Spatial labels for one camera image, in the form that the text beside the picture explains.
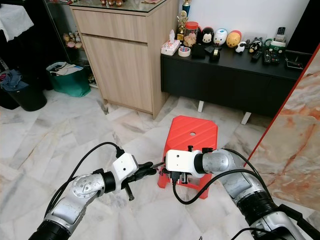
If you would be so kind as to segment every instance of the black trash bin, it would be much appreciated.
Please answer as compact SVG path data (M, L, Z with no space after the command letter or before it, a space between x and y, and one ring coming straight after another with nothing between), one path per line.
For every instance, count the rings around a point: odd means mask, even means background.
M7 92L24 110L36 111L44 107L47 99L42 90L36 86L26 86L21 90Z
M5 109L16 109L19 107L19 103L17 103L6 91L3 91L0 88L0 106Z

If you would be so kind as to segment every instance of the tissue box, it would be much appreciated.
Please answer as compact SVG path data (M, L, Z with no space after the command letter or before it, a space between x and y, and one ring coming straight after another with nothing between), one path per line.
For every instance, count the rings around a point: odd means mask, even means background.
M168 40L165 44L162 45L161 53L172 56L179 47L180 47L179 40L174 40L174 43L171 43L170 40Z

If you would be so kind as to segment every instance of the trophy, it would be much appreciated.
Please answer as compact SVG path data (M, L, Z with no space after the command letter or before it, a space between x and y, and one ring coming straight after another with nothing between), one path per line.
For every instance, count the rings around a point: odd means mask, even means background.
M179 16L177 16L178 18L178 22L179 22L179 27L178 27L178 34L176 35L176 39L183 41L184 40L184 34L185 34L185 29L186 29L186 23L188 20L187 17L187 12L182 10L179 14Z
M189 15L190 2L191 0L184 0L184 4L182 4L182 10L186 11L187 16Z

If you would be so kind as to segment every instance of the marble floor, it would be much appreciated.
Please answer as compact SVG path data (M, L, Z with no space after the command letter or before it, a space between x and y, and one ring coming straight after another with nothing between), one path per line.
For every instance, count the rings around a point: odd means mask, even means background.
M171 121L179 115L212 120L218 125L218 147L229 147L249 156L271 119L252 115L241 125L240 110L171 96L153 120L147 113L116 105L103 105L97 89L75 98L46 91L48 102L38 111L0 107L0 239L25 240L41 223L46 207L59 186L95 145L111 141L135 156L138 163L161 161ZM108 169L115 150L103 146L81 165L77 175ZM209 197L182 205L168 185L161 189L158 177L132 183L135 200L125 191L105 194L86 211L70 239L229 240L248 227L244 217L219 184ZM177 188L185 199L195 192ZM294 205L310 221L318 219L309 208ZM252 239L248 232L238 240Z

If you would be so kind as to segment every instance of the glass tabletop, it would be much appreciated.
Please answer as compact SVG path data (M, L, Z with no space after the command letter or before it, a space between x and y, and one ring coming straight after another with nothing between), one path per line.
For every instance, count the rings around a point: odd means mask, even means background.
M80 0L71 4L71 6L148 13L155 7L164 3L166 0L160 0L157 3L144 3L143 1L144 0L126 0L123 3L123 6L118 7L116 5L108 6L108 4L106 6L102 6L100 0Z

